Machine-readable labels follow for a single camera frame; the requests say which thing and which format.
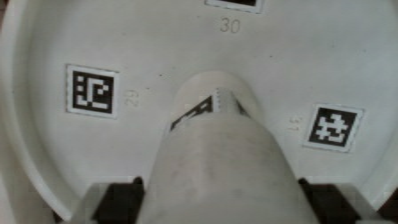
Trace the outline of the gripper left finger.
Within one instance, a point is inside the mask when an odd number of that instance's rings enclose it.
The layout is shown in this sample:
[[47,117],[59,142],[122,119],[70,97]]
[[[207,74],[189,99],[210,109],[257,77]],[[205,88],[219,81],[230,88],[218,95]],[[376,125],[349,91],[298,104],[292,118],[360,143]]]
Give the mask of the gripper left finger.
[[145,195],[141,176],[125,183],[97,183],[90,188],[68,224],[136,224]]

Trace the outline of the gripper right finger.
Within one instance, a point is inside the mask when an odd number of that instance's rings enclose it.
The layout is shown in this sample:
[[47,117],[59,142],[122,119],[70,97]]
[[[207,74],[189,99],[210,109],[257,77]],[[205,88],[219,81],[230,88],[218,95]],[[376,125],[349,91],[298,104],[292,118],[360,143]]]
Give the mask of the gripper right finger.
[[337,184],[312,183],[301,178],[299,186],[321,224],[360,224],[383,220],[365,200]]

